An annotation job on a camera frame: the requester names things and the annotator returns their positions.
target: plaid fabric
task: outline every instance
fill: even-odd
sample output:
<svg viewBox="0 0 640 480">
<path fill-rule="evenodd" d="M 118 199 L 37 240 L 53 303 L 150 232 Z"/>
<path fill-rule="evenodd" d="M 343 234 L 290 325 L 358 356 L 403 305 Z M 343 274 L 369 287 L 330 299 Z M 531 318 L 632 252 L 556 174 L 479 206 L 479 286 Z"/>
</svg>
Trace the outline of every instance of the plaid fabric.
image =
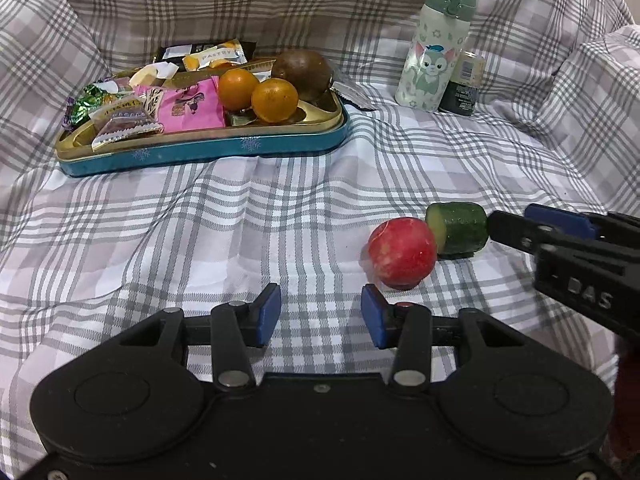
<svg viewBox="0 0 640 480">
<path fill-rule="evenodd" d="M 282 316 L 258 375 L 387 370 L 392 353 L 359 313 L 380 222 L 450 200 L 640 214 L 640 31 L 622 0 L 479 0 L 468 47 L 487 69 L 472 118 L 392 99 L 422 1 L 0 0 L 1 469 L 43 453 L 28 403 L 44 375 L 166 306 L 202 314 L 277 282 Z M 61 173 L 52 144 L 69 94 L 160 45 L 236 36 L 258 54 L 319 50 L 378 110 L 350 108 L 348 140 L 316 156 Z M 535 293 L 531 271 L 489 243 L 385 293 L 441 315 L 481 308 L 611 383 L 610 334 Z M 434 378 L 453 368 L 439 349 Z M 210 378 L 206 349 L 190 369 Z"/>
</svg>

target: gray plaid pattern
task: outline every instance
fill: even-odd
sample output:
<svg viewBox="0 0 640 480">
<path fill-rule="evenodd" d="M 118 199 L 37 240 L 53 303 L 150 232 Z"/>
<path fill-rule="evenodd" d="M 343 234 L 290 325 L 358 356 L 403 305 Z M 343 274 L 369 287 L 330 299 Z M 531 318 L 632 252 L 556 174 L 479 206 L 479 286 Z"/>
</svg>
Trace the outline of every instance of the gray plaid pattern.
<svg viewBox="0 0 640 480">
<path fill-rule="evenodd" d="M 434 201 L 487 211 L 531 202 L 640 214 L 640 30 L 623 0 L 479 0 L 469 49 L 487 58 L 472 118 L 392 99 L 422 0 L 0 0 L 0 468 L 43 453 L 28 415 L 54 368 L 166 306 L 188 315 L 282 286 L 264 370 L 387 370 L 359 293 L 362 249 L 393 216 Z M 307 46 L 359 81 L 331 153 L 227 158 L 74 180 L 52 156 L 69 94 L 146 63 L 159 45 Z M 452 316 L 475 306 L 615 377 L 610 333 L 535 293 L 528 256 L 489 243 L 439 262 L 409 293 Z M 434 378 L 452 371 L 441 349 Z M 195 348 L 190 369 L 210 378 Z"/>
</svg>

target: pastry package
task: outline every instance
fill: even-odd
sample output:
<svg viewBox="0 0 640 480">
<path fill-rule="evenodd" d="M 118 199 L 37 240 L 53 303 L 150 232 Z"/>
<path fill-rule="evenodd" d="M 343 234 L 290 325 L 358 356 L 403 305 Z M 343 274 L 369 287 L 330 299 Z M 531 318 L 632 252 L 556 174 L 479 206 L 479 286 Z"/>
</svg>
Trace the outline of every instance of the pastry package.
<svg viewBox="0 0 640 480">
<path fill-rule="evenodd" d="M 238 41 L 238 40 L 232 40 L 232 41 L 238 42 L 240 44 L 244 58 L 246 60 L 249 60 L 254 56 L 255 45 L 256 45 L 255 42 Z M 223 43 L 225 42 L 224 41 L 207 41 L 207 42 L 201 42 L 201 43 L 189 43 L 189 44 L 174 45 L 174 46 L 164 46 L 158 50 L 153 61 L 154 63 L 160 62 L 160 61 L 168 61 L 168 62 L 174 63 L 178 66 L 178 72 L 185 72 L 186 69 L 184 67 L 184 63 L 182 62 L 183 57 L 188 56 L 189 54 L 197 54 L 199 52 L 202 52 L 203 50 L 209 50 L 210 48 L 217 48 Z"/>
<path fill-rule="evenodd" d="M 246 57 L 239 40 L 229 40 L 200 52 L 187 54 L 182 64 L 188 72 L 203 68 L 218 68 L 246 63 Z"/>
</svg>

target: green cucumber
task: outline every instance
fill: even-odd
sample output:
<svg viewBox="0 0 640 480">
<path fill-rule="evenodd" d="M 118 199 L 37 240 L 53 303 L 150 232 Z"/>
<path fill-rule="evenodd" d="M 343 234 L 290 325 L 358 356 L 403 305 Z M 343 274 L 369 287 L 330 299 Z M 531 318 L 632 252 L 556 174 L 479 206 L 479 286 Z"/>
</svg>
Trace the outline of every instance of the green cucumber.
<svg viewBox="0 0 640 480">
<path fill-rule="evenodd" d="M 438 256 L 469 256 L 484 247 L 488 239 L 486 213 L 472 202 L 440 202 L 427 208 L 424 218 L 433 232 Z"/>
</svg>

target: water bottle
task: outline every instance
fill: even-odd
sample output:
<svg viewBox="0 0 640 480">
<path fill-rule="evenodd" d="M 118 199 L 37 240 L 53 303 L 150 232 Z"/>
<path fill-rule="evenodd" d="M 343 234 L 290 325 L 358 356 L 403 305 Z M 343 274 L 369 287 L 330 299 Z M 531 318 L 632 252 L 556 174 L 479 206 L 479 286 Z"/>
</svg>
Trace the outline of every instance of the water bottle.
<svg viewBox="0 0 640 480">
<path fill-rule="evenodd" d="M 465 46 L 476 0 L 426 0 L 406 56 L 396 101 L 431 112 L 438 107 Z"/>
</svg>

